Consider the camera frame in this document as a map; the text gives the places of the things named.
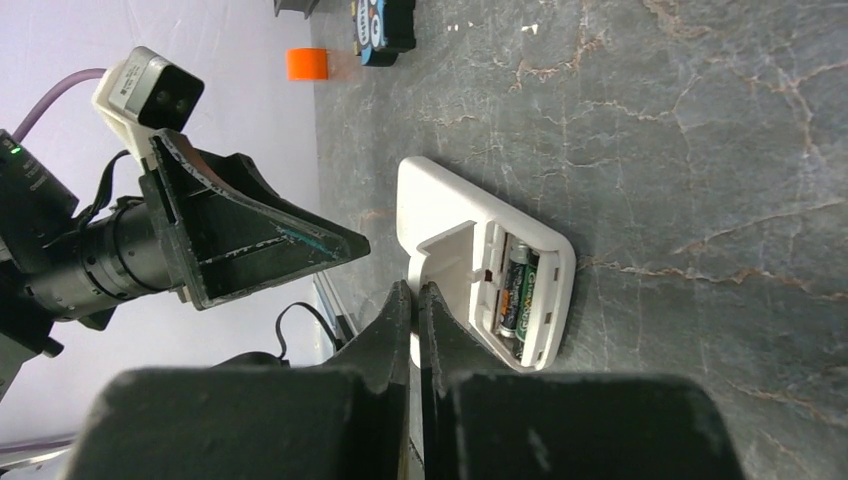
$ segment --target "green battery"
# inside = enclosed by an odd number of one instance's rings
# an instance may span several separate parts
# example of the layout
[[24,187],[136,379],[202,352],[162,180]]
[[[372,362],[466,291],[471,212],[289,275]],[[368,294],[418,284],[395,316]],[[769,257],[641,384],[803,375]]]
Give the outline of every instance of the green battery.
[[530,309],[533,306],[533,291],[536,289],[536,271],[539,268],[539,254],[530,251],[527,266],[524,268],[524,282],[521,285],[520,310],[518,326],[515,329],[515,347],[512,354],[521,360],[524,353],[524,342],[527,339],[527,323],[530,321]]
[[521,292],[526,276],[527,259],[530,247],[521,240],[515,239],[509,252],[509,264],[505,269],[506,277],[501,290],[501,312],[498,334],[504,338],[515,338],[521,315]]

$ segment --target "battery compartment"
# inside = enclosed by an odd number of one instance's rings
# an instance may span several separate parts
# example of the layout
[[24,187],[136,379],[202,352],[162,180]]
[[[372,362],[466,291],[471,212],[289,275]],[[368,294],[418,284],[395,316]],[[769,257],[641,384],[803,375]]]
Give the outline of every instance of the battery compartment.
[[[523,345],[517,338],[506,338],[498,331],[503,302],[508,298],[503,292],[508,288],[506,281],[510,264],[509,252],[518,241],[527,244],[539,256]],[[533,371],[544,368],[547,355],[556,354],[556,351],[550,352],[550,347],[554,341],[554,319],[557,318],[555,310],[556,292],[559,291],[559,255],[535,248],[530,241],[507,232],[495,222],[486,226],[483,249],[481,266],[485,268],[474,272],[473,277],[477,281],[471,285],[471,328],[483,337],[498,357],[516,370]]]
[[[485,242],[480,242],[479,236],[484,236]],[[559,255],[539,250],[531,242],[520,239],[538,253],[539,262],[519,359],[515,352],[518,339],[498,333],[509,251],[518,240],[519,237],[495,222],[459,225],[419,246],[426,254],[421,280],[422,284],[435,282],[456,321],[474,331],[510,367],[535,371],[547,366],[547,356],[555,355],[559,347],[559,339],[554,338]]]
[[[435,282],[457,322],[511,368],[534,372],[553,363],[577,266],[567,238],[424,157],[404,159],[398,169],[396,227],[413,292]],[[497,331],[517,239],[539,255],[520,360]],[[420,365],[417,335],[410,341]]]

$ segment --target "industrial camera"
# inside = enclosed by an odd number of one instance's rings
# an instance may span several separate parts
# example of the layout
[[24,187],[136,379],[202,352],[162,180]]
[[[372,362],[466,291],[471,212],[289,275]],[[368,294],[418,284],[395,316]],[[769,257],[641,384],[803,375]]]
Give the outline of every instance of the industrial camera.
[[[77,197],[23,140],[62,92],[97,78],[92,102],[127,150],[75,215]],[[208,309],[369,253],[363,236],[277,195],[249,157],[192,146],[180,131],[203,89],[138,47],[109,70],[69,76],[18,130],[0,130],[0,398],[23,361],[62,351],[54,322],[103,330],[119,305],[161,292]],[[142,197],[99,215],[124,156],[141,165]]]

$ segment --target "purple cable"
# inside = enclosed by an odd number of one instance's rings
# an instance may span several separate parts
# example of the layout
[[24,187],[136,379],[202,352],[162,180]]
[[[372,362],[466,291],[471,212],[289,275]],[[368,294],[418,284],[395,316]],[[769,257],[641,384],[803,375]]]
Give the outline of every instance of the purple cable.
[[12,138],[14,138],[17,142],[22,142],[29,131],[32,130],[32,127],[35,126],[35,123],[38,122],[38,119],[44,115],[44,112],[50,108],[50,105],[52,105],[57,98],[61,97],[63,93],[67,92],[71,87],[78,83],[82,83],[86,80],[103,78],[105,73],[105,68],[89,68],[88,70],[80,70],[79,72],[72,73],[63,78],[59,83],[51,88],[49,92],[44,94],[44,96],[41,97],[41,100],[39,100],[34,107],[32,107],[32,110],[24,118],[24,121],[21,122],[21,126],[19,126],[18,129],[15,130],[15,133],[12,134]]

